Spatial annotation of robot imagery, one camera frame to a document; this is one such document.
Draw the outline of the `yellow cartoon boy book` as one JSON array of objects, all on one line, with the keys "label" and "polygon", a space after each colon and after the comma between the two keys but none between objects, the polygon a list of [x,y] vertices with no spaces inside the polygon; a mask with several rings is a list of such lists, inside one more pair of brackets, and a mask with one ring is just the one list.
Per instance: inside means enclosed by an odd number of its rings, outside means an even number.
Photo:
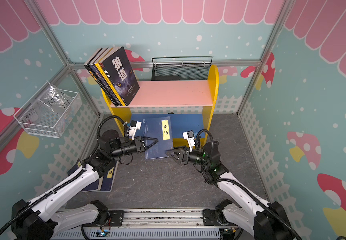
[{"label": "yellow cartoon boy book", "polygon": [[107,74],[104,71],[104,68],[102,67],[102,60],[104,59],[105,56],[107,56],[110,51],[113,48],[106,48],[106,49],[102,49],[99,53],[98,56],[95,58],[95,60],[93,61],[93,64],[95,65],[95,67],[99,70],[100,75],[104,78],[104,82],[106,83],[106,85],[109,87],[109,89],[111,89],[111,94],[112,94],[112,99],[113,99],[113,104],[116,107],[119,106],[125,106],[125,102],[121,99],[120,95],[117,93],[117,91],[115,90],[114,85],[112,84],[112,82],[110,81],[109,77],[107,76]]}]

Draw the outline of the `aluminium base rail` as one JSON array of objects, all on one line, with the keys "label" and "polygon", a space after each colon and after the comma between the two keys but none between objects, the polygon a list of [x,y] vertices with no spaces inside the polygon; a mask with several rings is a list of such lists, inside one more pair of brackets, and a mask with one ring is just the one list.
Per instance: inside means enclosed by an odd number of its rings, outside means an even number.
[{"label": "aluminium base rail", "polygon": [[64,229],[54,240],[289,240],[288,235],[265,234],[247,213],[234,204],[217,209],[111,210],[103,227]]}]

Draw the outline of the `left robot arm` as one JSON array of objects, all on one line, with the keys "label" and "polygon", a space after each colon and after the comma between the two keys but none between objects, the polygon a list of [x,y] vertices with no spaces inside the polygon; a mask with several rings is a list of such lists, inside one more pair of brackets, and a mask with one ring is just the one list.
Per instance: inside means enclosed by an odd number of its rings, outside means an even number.
[{"label": "left robot arm", "polygon": [[99,227],[111,221],[108,208],[100,201],[71,211],[58,210],[85,187],[105,177],[123,156],[143,153],[158,142],[156,138],[98,138],[96,151],[81,166],[50,191],[30,202],[18,201],[12,208],[11,230],[19,240],[49,240],[59,232],[85,224]]}]

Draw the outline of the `navy book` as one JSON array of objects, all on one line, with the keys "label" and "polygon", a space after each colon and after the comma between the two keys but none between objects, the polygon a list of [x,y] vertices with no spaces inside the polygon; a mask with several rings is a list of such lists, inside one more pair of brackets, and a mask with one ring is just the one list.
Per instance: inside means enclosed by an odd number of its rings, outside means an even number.
[{"label": "navy book", "polygon": [[174,148],[171,118],[143,118],[143,127],[144,137],[159,139],[156,145],[145,152],[146,160],[167,158],[166,151]]},{"label": "navy book", "polygon": [[81,160],[77,160],[76,163],[72,166],[72,168],[67,172],[68,176],[72,175],[75,171],[77,171],[82,166]]},{"label": "navy book", "polygon": [[112,187],[114,184],[114,179],[116,176],[118,165],[119,165],[119,163],[116,163],[116,165],[113,168],[111,168],[105,176],[103,176],[101,192],[111,192],[112,191]]},{"label": "navy book", "polygon": [[81,192],[95,192],[95,191],[100,191],[103,183],[103,177],[95,181],[94,183],[86,186],[81,190]]}]

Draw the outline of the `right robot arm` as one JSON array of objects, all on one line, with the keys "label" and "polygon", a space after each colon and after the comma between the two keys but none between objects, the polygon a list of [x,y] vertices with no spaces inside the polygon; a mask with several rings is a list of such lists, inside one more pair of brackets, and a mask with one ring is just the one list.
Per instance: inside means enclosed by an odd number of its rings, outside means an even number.
[{"label": "right robot arm", "polygon": [[218,209],[222,224],[234,224],[256,240],[294,240],[297,233],[291,227],[287,214],[277,202],[270,203],[254,194],[222,164],[219,143],[206,143],[200,150],[186,147],[166,151],[178,164],[193,163],[209,185],[228,194]]}]

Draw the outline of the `clear plastic bag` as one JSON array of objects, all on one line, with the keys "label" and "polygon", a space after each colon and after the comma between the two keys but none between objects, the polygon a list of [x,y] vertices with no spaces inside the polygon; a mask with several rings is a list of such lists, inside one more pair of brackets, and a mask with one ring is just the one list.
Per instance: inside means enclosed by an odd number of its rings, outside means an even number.
[{"label": "clear plastic bag", "polygon": [[41,117],[45,117],[51,123],[55,123],[69,107],[72,100],[73,98],[64,90],[48,84],[46,91],[37,99],[36,106]]}]

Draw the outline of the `black wolf book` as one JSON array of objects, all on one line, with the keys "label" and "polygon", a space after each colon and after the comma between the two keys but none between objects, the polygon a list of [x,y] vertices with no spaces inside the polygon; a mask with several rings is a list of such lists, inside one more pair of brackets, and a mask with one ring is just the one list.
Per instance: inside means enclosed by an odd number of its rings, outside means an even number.
[{"label": "black wolf book", "polygon": [[130,105],[140,86],[125,48],[114,47],[101,64],[125,106]]}]

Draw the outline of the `yellow pink blue bookshelf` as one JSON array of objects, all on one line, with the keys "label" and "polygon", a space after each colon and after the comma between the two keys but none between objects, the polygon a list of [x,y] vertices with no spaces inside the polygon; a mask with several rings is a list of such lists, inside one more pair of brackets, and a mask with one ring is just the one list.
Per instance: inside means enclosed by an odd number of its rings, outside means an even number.
[{"label": "yellow pink blue bookshelf", "polygon": [[189,112],[171,115],[174,117],[171,125],[176,126],[171,131],[175,147],[188,144],[183,139],[182,132],[210,129],[219,91],[219,70],[216,65],[210,67],[206,81],[140,81],[139,85],[141,88],[129,106],[115,107],[105,93],[102,93],[112,115],[130,122],[134,119],[131,108],[178,110],[180,107],[201,107],[202,119],[196,113]]}]

